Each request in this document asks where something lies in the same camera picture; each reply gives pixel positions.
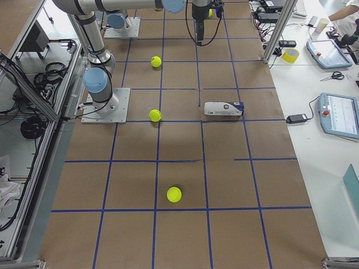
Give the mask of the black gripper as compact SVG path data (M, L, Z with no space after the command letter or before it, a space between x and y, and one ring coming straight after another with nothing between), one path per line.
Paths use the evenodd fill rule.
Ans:
M196 24L196 44L202 45L204 40L205 24L210 10L210 0L193 0L192 1L192 18Z

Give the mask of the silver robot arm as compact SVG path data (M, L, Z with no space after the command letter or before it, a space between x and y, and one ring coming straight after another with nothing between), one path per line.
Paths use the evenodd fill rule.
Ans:
M125 28L129 19L128 10L164 9L179 13L188 7L187 1L54 1L61 11L72 17L80 33L80 41L88 50L90 68L84 73L83 84L92 98L93 111L89 114L113 116L120 108L120 100L112 86L115 68L114 55L106 48L96 21L96 11L115 16L116 28Z
M128 10L126 9L107 11L106 15L108 26L115 29L118 33L123 33L132 26Z

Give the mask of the tennis ball between arm bases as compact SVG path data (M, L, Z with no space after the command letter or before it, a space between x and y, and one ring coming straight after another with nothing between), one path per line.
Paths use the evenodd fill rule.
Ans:
M162 59L161 57L155 55L151 58L151 66L154 68L159 68L162 65Z

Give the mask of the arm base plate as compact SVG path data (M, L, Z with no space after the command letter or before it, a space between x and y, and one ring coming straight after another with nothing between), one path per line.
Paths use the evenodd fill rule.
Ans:
M92 102L84 108L84 116L81 117L83 124L110 124L126 123L128 104L130 100L130 88L113 88L113 96L109 103L99 112L105 103L93 102L92 96L88 93L87 102Z
M105 39L129 39L129 38L137 38L139 35L139 29L140 29L140 17L129 17L132 26L126 30L123 33L118 33L115 31L115 29L109 27L106 29L104 38Z

